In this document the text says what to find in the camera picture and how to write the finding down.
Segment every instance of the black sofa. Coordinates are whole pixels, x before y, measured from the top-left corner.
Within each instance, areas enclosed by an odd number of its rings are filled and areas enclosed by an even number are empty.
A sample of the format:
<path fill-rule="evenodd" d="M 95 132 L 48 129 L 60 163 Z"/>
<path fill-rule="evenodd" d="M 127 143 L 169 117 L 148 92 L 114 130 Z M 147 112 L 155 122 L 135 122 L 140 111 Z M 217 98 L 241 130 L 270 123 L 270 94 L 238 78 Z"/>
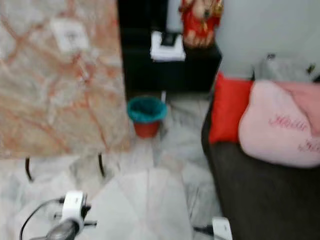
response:
<path fill-rule="evenodd" d="M 320 167 L 297 169 L 246 155 L 239 144 L 201 140 L 234 240 L 320 240 Z"/>

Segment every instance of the black cabinet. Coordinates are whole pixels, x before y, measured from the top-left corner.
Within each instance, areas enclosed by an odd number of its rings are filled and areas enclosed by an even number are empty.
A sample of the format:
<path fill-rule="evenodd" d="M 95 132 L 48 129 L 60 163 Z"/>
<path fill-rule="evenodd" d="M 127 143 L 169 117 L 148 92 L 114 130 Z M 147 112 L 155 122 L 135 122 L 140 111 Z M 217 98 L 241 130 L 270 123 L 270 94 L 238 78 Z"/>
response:
<path fill-rule="evenodd" d="M 222 60 L 218 46 L 186 50 L 185 61 L 151 59 L 151 32 L 165 31 L 167 5 L 167 0 L 118 0 L 126 90 L 208 92 Z"/>

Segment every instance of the red figurine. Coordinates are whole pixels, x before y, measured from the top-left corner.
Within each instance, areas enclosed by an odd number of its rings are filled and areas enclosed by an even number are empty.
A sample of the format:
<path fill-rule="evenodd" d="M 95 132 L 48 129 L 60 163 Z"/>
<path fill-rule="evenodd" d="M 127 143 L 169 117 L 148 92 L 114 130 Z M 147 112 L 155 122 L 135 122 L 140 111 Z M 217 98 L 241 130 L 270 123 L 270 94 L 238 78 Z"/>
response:
<path fill-rule="evenodd" d="M 183 43 L 188 48 L 209 48 L 224 11 L 223 0 L 182 0 Z"/>

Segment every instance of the wall socket plate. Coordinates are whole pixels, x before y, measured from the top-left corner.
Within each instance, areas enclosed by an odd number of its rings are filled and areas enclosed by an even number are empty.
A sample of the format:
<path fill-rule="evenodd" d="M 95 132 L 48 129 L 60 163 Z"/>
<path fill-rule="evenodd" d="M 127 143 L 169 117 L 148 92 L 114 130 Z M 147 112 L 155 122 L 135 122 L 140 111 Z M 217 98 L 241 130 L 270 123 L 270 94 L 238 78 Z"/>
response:
<path fill-rule="evenodd" d="M 72 53 L 89 48 L 88 35 L 81 22 L 67 18 L 54 18 L 50 26 L 61 52 Z"/>

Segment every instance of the marble wall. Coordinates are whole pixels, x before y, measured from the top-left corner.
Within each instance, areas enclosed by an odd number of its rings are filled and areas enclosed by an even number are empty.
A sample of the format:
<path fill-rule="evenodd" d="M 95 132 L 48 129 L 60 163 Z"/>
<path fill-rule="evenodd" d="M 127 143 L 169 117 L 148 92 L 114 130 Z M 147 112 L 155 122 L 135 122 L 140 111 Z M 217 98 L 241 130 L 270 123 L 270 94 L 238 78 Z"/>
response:
<path fill-rule="evenodd" d="M 128 147 L 116 0 L 0 0 L 0 158 Z"/>

